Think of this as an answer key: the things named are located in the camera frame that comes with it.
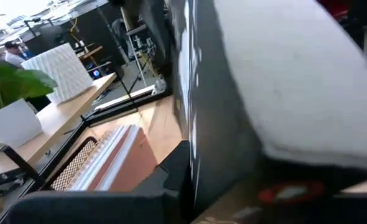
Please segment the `mesh grille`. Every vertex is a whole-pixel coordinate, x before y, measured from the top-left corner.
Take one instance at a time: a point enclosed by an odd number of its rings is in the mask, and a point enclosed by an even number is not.
[[[69,163],[58,178],[52,183],[55,190],[64,191],[70,180],[75,176],[80,167],[85,163],[92,151],[96,148],[96,143],[88,141],[77,156]]]

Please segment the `wooden desk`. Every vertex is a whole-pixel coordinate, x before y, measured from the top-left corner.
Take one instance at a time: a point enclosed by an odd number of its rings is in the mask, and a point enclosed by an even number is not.
[[[92,102],[110,85],[116,74],[95,80],[92,87],[61,105],[49,104],[37,113],[43,133],[25,143],[16,152],[31,166],[38,163],[42,156],[55,144],[58,138],[91,106]],[[18,166],[0,152],[0,174],[17,169]]]
[[[93,49],[92,51],[88,52],[87,54],[80,56],[79,59],[84,60],[88,57],[91,57],[93,54],[97,53],[98,51],[100,51],[102,49],[103,49],[103,46],[99,46],[99,47]]]

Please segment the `green plant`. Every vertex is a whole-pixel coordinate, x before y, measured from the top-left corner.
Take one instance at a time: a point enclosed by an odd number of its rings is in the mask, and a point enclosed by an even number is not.
[[[49,94],[56,86],[44,72],[0,65],[0,109],[21,98]]]

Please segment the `red sticker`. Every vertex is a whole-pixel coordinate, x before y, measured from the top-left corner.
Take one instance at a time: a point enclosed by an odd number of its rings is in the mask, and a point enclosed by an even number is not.
[[[321,196],[324,186],[317,181],[298,181],[277,184],[262,190],[258,198],[264,203],[300,203]]]

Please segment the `white pot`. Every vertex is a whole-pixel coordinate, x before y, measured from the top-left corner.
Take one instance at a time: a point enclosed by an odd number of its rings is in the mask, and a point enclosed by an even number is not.
[[[25,100],[0,109],[0,142],[17,149],[41,132],[41,123]]]
[[[22,63],[25,69],[45,72],[58,84],[47,95],[52,103],[60,104],[89,89],[93,80],[69,43],[50,49]]]

